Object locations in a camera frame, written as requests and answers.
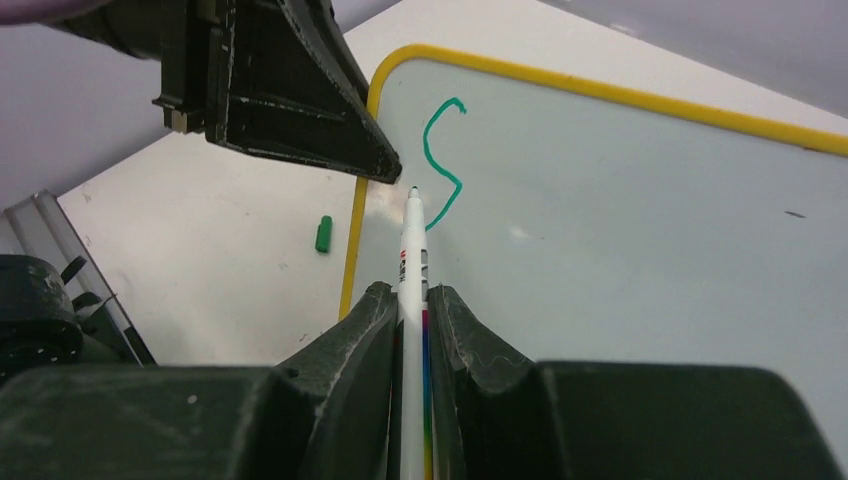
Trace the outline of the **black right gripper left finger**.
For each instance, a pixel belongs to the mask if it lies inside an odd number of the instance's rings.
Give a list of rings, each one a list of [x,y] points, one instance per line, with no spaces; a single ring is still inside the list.
[[[1,392],[5,479],[381,479],[398,302],[260,367],[45,367]]]

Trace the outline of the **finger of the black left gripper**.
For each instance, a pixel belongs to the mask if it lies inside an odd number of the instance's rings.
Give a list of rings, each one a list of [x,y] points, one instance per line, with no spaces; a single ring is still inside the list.
[[[164,1],[164,123],[214,145],[392,184],[398,153],[328,1]]]
[[[145,60],[161,59],[161,1],[110,1],[47,27]]]

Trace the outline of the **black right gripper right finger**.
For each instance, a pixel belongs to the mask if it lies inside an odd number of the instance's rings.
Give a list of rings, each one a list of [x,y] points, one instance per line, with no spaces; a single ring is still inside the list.
[[[428,294],[442,479],[838,479],[799,395],[764,369],[533,361],[457,291]]]

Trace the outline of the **white green whiteboard marker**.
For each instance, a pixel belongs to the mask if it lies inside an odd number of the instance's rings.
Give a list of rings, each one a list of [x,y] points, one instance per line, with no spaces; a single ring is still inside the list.
[[[412,187],[404,203],[400,236],[398,302],[402,340],[402,479],[433,477],[431,381],[428,331],[428,248],[424,204]]]

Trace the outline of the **green marker cap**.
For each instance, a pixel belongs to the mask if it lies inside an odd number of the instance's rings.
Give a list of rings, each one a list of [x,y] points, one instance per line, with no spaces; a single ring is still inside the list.
[[[314,242],[314,249],[317,252],[321,254],[327,254],[330,252],[332,246],[332,233],[333,218],[329,215],[322,216],[316,229]]]

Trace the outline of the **yellow framed whiteboard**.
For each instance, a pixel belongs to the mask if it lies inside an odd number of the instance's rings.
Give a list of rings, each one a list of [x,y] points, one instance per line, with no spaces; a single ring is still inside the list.
[[[340,309],[395,282],[417,187],[429,279],[536,360],[756,366],[847,459],[847,135],[428,45],[368,107]]]

